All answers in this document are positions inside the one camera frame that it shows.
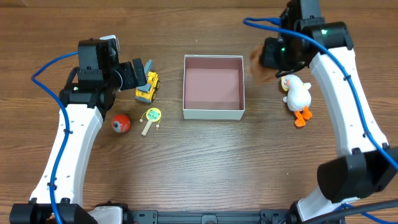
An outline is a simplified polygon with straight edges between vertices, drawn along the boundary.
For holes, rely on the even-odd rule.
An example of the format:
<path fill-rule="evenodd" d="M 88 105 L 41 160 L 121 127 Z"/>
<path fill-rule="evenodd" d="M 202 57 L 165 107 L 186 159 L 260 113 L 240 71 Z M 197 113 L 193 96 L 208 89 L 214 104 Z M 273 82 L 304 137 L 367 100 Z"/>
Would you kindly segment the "yellow toy crane truck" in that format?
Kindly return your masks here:
<path fill-rule="evenodd" d="M 152 103 L 156 98 L 156 91 L 160 88 L 160 80 L 159 75 L 152 71 L 153 64 L 153 60 L 150 59 L 144 66 L 147 84 L 136 88 L 136 100 Z"/>

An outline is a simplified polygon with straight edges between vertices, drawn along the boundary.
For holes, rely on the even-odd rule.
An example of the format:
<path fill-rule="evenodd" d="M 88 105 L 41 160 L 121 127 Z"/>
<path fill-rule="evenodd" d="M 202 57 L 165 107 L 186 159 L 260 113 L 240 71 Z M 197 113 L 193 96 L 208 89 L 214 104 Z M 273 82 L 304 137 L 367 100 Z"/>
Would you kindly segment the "brown plush toy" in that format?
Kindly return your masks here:
<path fill-rule="evenodd" d="M 250 72 L 252 79 L 257 86 L 265 85 L 268 82 L 276 80 L 276 71 L 270 68 L 263 67 L 260 63 L 260 56 L 264 45 L 258 45 L 250 55 Z"/>

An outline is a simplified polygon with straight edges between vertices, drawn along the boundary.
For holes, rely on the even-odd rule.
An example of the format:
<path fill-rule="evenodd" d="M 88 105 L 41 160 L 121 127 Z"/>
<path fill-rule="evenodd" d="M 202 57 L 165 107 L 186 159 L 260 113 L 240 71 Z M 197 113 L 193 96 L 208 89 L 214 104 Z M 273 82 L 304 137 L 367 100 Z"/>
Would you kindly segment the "white plush duck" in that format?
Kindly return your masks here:
<path fill-rule="evenodd" d="M 282 89 L 287 92 L 282 101 L 294 113 L 295 126 L 302 128 L 306 121 L 312 117 L 312 112 L 309 110 L 312 102 L 309 89 L 312 85 L 304 83 L 296 75 L 285 75 L 280 80 Z"/>

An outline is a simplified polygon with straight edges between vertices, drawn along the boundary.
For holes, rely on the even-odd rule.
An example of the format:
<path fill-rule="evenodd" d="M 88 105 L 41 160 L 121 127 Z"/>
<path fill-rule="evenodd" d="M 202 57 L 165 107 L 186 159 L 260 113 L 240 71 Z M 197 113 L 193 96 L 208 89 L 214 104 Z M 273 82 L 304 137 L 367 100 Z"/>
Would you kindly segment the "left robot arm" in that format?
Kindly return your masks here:
<path fill-rule="evenodd" d="M 73 68 L 64 88 L 55 94 L 37 80 L 57 57 L 35 72 L 31 80 L 59 105 L 57 135 L 46 168 L 27 203 L 12 206 L 10 223 L 134 223 L 125 203 L 101 203 L 83 208 L 86 168 L 96 135 L 116 93 L 147 83 L 141 59 L 119 61 L 115 35 L 81 40 L 74 52 L 79 65 Z"/>

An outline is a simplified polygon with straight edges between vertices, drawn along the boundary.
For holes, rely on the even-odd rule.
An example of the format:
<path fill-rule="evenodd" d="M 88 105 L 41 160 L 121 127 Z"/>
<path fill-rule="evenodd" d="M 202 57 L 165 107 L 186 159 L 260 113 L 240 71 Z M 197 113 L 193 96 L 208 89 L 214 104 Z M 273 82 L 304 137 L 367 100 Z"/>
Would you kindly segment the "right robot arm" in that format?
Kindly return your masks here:
<path fill-rule="evenodd" d="M 318 1 L 291 1 L 279 17 L 246 18 L 249 26 L 277 32 L 264 41 L 261 70 L 275 70 L 283 101 L 295 125 L 311 117 L 308 83 L 297 72 L 309 68 L 325 97 L 336 138 L 336 159 L 317 170 L 317 188 L 294 202 L 287 223 L 341 223 L 348 215 L 391 208 L 396 200 L 352 207 L 385 189 L 397 174 L 397 149 L 390 147 L 374 120 L 356 69 L 354 44 L 343 22 L 327 23 Z"/>

